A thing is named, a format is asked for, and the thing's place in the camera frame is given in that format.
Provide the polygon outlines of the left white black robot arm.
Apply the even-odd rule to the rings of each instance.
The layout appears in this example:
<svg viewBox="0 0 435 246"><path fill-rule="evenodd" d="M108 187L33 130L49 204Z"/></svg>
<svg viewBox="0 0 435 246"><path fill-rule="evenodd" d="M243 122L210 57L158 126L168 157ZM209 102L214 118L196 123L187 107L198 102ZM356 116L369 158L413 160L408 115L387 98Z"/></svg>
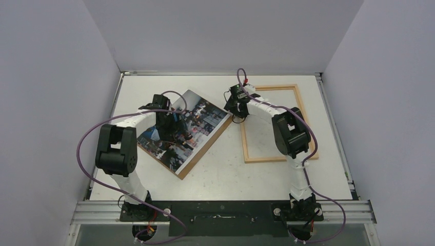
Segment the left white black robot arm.
<svg viewBox="0 0 435 246"><path fill-rule="evenodd" d="M183 96L180 98L182 105L176 108L165 92L155 94L152 101L139 107L136 113L125 115L123 121L114 125L103 124L100 128L95 165L109 175L124 194L122 210L126 215L145 221L156 213L151 205L151 194L135 170L139 135L154 128L157 140L168 141L176 134L192 138L182 118L188 105Z"/></svg>

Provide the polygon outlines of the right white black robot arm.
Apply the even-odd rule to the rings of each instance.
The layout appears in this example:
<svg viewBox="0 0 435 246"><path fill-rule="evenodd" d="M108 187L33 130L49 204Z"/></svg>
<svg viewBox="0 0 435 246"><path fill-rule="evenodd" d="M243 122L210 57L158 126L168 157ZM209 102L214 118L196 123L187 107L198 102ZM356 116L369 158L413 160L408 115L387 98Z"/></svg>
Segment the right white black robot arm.
<svg viewBox="0 0 435 246"><path fill-rule="evenodd" d="M249 93L251 85L234 85L224 109L242 119L253 115L272 125L274 142L278 151L291 166L290 207L280 214L293 221L323 220L323 212L310 188L305 167L297 155L307 153L311 135L299 108L276 106L256 93Z"/></svg>

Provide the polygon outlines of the light wooden picture frame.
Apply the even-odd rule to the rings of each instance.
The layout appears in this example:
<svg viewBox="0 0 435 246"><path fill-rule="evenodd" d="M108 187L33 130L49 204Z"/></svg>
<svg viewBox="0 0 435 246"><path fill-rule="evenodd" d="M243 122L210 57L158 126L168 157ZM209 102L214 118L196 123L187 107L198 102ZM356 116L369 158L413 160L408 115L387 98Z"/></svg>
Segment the light wooden picture frame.
<svg viewBox="0 0 435 246"><path fill-rule="evenodd" d="M292 91L297 107L301 110L302 115L304 116L305 122L308 124L308 116L306 115L305 106L301 97L300 90L296 84L293 85L273 85L273 86L255 86L255 89L257 92L260 91ZM284 162L286 161L286 158L284 156L273 156L273 157L249 157L248 152L248 142L246 137L246 127L245 123L242 122L240 124L241 127L241 137L242 137L242 149L243 149L243 156L244 156L244 163L266 163L266 162Z"/></svg>

